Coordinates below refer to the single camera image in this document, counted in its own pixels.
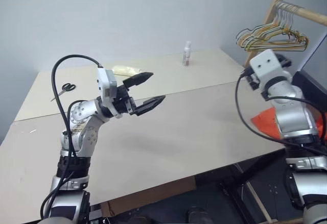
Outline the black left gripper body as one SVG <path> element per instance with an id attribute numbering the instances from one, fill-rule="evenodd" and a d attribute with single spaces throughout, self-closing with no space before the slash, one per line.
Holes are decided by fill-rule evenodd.
<path id="1" fill-rule="evenodd" d="M 116 98 L 114 98 L 113 105 L 119 114 L 135 114 L 136 104 L 133 97 L 129 95 L 128 91 L 129 89 L 125 85 L 121 85 L 117 88 L 117 94 Z"/>

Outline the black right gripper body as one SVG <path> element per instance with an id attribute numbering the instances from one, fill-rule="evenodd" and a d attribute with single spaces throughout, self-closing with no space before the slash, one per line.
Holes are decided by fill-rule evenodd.
<path id="1" fill-rule="evenodd" d="M 283 68 L 290 67 L 292 65 L 292 61 L 287 57 L 285 57 L 284 55 L 277 54 L 276 57 Z"/>

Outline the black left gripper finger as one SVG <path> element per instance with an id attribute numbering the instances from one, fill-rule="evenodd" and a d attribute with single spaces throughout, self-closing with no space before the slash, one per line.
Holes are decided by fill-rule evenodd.
<path id="1" fill-rule="evenodd" d="M 133 109 L 132 115 L 141 116 L 155 107 L 157 107 L 164 99 L 166 98 L 165 95 L 155 96 L 143 102 L 142 105 L 135 107 Z"/>
<path id="2" fill-rule="evenodd" d="M 152 72 L 142 72 L 135 74 L 125 80 L 123 80 L 123 84 L 126 87 L 126 89 L 129 89 L 132 86 L 137 86 L 148 80 L 150 77 L 152 77 L 154 73 Z"/>

